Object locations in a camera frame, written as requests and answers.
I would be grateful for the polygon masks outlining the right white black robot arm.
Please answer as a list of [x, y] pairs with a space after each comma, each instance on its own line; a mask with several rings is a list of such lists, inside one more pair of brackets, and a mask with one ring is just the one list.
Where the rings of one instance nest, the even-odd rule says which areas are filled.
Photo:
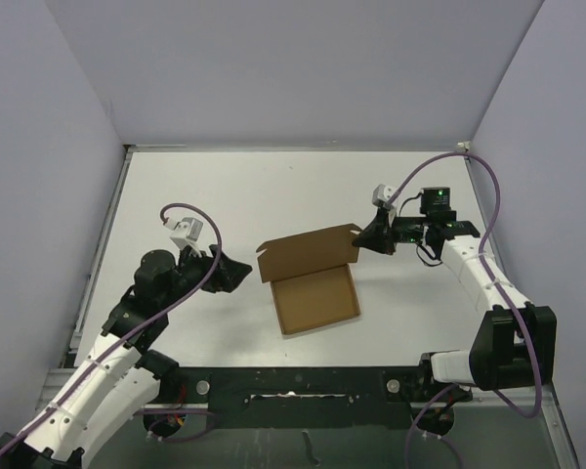
[[457, 219], [448, 188], [423, 189], [417, 216], [397, 215], [394, 192], [386, 185], [374, 190], [376, 215], [353, 245], [385, 255], [394, 254], [400, 243], [415, 245], [455, 274], [482, 315], [470, 349], [427, 355], [430, 365], [414, 376], [416, 391], [433, 400], [450, 383], [484, 391], [550, 384], [557, 335], [554, 312], [534, 305], [508, 281], [480, 248], [475, 225]]

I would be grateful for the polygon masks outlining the brown cardboard paper box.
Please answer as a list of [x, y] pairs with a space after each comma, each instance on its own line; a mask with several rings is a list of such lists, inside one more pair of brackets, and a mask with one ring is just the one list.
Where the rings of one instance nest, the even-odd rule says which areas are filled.
[[360, 316], [351, 265], [358, 260], [355, 224], [263, 242], [261, 281], [271, 286], [281, 333], [294, 335]]

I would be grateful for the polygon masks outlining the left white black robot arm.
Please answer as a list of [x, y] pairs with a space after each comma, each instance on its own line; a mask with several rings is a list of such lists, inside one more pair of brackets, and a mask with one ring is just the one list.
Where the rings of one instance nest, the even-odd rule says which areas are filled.
[[35, 419], [0, 438], [0, 468], [88, 467], [135, 412], [177, 394], [178, 363], [151, 349], [169, 311], [198, 290], [231, 293], [251, 271], [217, 245], [145, 254], [87, 358]]

